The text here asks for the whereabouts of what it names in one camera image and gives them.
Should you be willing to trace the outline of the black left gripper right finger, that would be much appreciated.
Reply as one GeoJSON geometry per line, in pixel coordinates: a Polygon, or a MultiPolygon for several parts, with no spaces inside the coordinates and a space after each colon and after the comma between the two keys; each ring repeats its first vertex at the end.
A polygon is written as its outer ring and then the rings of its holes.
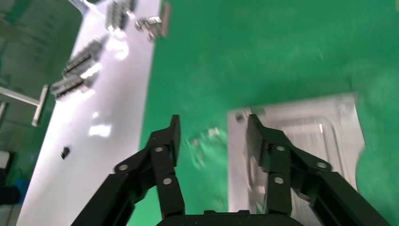
{"type": "Polygon", "coordinates": [[[291,218],[291,192],[307,201],[324,226],[386,226],[379,214],[329,162],[294,146],[283,131],[265,127],[258,116],[247,121],[247,148],[267,174],[265,213],[286,226],[291,218]]]}

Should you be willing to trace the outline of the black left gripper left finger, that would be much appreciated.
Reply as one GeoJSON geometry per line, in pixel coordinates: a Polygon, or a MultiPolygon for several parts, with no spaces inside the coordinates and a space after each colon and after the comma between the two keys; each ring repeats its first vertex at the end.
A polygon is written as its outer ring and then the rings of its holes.
{"type": "Polygon", "coordinates": [[[116,164],[84,209],[74,226],[125,226],[135,205],[147,191],[157,188],[163,219],[185,214],[185,203],[175,167],[180,146],[180,117],[173,115],[170,125],[153,131],[146,146],[116,164]]]}

